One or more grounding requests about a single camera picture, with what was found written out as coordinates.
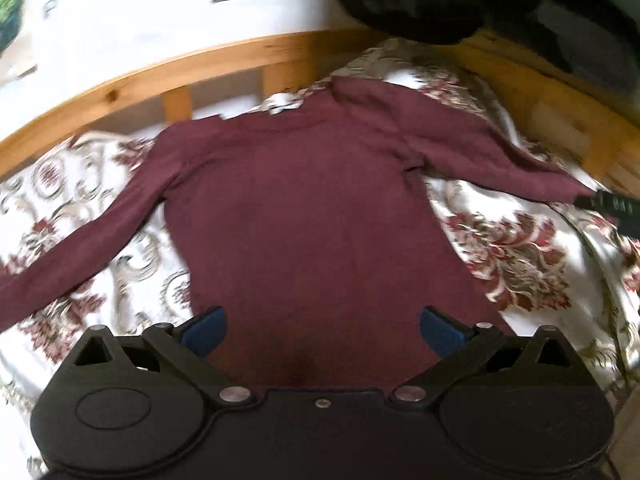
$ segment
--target screw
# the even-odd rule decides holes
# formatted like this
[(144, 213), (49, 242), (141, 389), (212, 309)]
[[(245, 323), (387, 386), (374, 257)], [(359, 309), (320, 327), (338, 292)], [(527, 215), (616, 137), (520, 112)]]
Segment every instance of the screw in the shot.
[(251, 397), (251, 391), (244, 386), (229, 386), (220, 390), (218, 395), (225, 402), (245, 402)]
[(400, 386), (394, 391), (396, 399), (404, 400), (404, 402), (419, 402), (427, 396), (420, 386)]

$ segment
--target maroon shirt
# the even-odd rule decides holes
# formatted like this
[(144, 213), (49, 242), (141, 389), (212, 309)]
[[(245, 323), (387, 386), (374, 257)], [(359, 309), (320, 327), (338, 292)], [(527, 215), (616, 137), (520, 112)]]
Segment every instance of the maroon shirt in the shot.
[(254, 386), (392, 386), (435, 361), (434, 305), (505, 327), (433, 213), (420, 168), (528, 200), (590, 194), (482, 118), (412, 89), (338, 78), (298, 110), (167, 128), (98, 219), (0, 282), (0, 330), (107, 266), (166, 200), (195, 313), (221, 305), (210, 360)]

